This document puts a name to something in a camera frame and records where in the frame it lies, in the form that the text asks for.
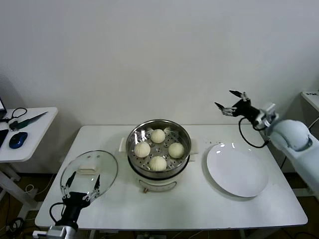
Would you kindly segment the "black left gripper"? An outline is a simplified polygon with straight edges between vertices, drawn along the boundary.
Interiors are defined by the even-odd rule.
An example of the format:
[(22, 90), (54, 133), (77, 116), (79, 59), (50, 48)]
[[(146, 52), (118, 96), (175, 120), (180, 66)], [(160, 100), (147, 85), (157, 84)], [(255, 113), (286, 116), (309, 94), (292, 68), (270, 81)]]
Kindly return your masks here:
[(93, 191), (88, 195), (80, 192), (70, 192), (75, 175), (76, 171), (67, 179), (66, 184), (61, 186), (62, 198), (65, 205), (62, 224), (66, 226), (76, 226), (81, 210), (88, 207), (90, 201), (94, 201), (100, 196), (100, 175), (98, 175)]

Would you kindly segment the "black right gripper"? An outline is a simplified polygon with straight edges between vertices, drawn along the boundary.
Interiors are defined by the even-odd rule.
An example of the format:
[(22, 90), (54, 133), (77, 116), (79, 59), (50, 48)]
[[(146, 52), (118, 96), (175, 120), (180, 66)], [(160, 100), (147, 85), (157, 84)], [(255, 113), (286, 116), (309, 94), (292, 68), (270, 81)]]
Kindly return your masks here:
[(215, 102), (215, 105), (222, 112), (224, 116), (235, 117), (243, 116), (248, 121), (255, 121), (257, 116), (260, 114), (260, 110), (251, 105), (251, 100), (247, 96), (246, 92), (240, 92), (237, 90), (229, 90), (229, 92), (240, 100), (235, 104), (235, 107), (224, 107), (220, 103)]

